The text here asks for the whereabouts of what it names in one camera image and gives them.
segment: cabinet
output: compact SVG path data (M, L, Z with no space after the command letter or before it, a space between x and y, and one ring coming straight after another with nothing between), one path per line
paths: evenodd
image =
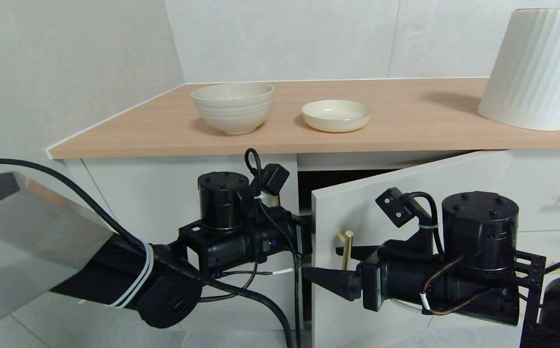
M523 232L518 247L560 260L560 232L527 232L560 229L560 150L506 150L473 152L313 191L314 266L340 267L341 258L335 255L338 231L354 231L354 245L406 240L417 231L416 220L397 229L374 203L390 187L428 192L439 207L445 197L458 192L500 192L520 205ZM351 260L350 268L356 265ZM428 317L391 301L375 313L364 310L361 301L348 302L313 286L315 347L387 347L429 325L496 324L458 315Z
M355 245L379 245L390 238L406 239L417 230L417 221L397 229L375 205L374 199L389 187L426 191L438 204L448 195L462 191L499 192L520 205L521 235L528 235L519 243L540 241L534 233L544 233L540 237L560 236L560 150L372 152L363 157L333 153L263 154L261 160L263 165L279 163L291 173L282 189L281 201L283 207L293 212L300 208L298 170L324 170L324 175L334 175L339 170L401 168L313 192L316 231L313 265L317 267L340 267L341 258L334 253L334 248L339 246L335 239L337 231L354 231ZM240 155L85 159L83 162L111 214L150 243L173 241L179 227L200 217L196 179L201 174L227 170L251 178ZM560 242L544 243L541 247L545 250L533 249L531 245L523 248L560 260ZM190 258L194 264L198 263L192 253ZM354 268L356 264L353 261L350 266ZM291 265L290 255L280 253L260 265L260 269L275 271ZM236 275L226 280L242 286L246 278L246 275ZM270 297L292 321L290 273L257 277L251 289ZM385 302L381 311L375 313L364 310L359 301L344 301L317 286L313 286L312 293L313 337L317 347L386 347L428 326L496 326L457 315L434 320L394 302ZM215 289L204 289L205 296L218 294ZM278 330L280 325L264 306L237 297L215 304L199 304L175 330L181 328L256 331Z

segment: silver metal panel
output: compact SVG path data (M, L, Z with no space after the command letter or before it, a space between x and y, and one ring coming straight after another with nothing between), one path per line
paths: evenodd
M94 212L15 174L0 200L0 319L68 279L112 235Z

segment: brass handle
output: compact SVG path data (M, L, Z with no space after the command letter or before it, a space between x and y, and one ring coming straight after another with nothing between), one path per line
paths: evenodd
M351 249L353 248L353 231L346 231L344 233L338 232L335 235L342 244L344 244L344 251L342 253L342 270L346 271L348 269L348 260L351 259Z

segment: open cabinet door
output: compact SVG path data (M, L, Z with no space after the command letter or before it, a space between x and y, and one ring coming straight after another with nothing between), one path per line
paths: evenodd
M353 245L380 245L388 239L406 240L417 230L417 219L400 229L388 220L374 202L382 192L397 187L403 192L425 191L440 207L447 196L464 191L497 192L514 159L514 151L473 152L351 181L312 192L316 242L313 266L340 269L335 255L338 231L353 231ZM425 209L428 205L418 199ZM351 260L349 269L357 261ZM366 310L361 299L349 302L313 285L313 342L315 348L385 348L426 328L431 320L446 326L467 326L478 319L460 315L431 317L395 302L385 301L379 312Z

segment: wooden countertop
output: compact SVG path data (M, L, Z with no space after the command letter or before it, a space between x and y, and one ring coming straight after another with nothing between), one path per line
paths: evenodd
M185 85L114 117L49 150L55 159L404 150L560 148L560 131L500 125L477 107L487 79L273 82L269 117L255 132L229 136L207 125ZM305 103L350 99L370 104L370 122L356 132L314 130Z

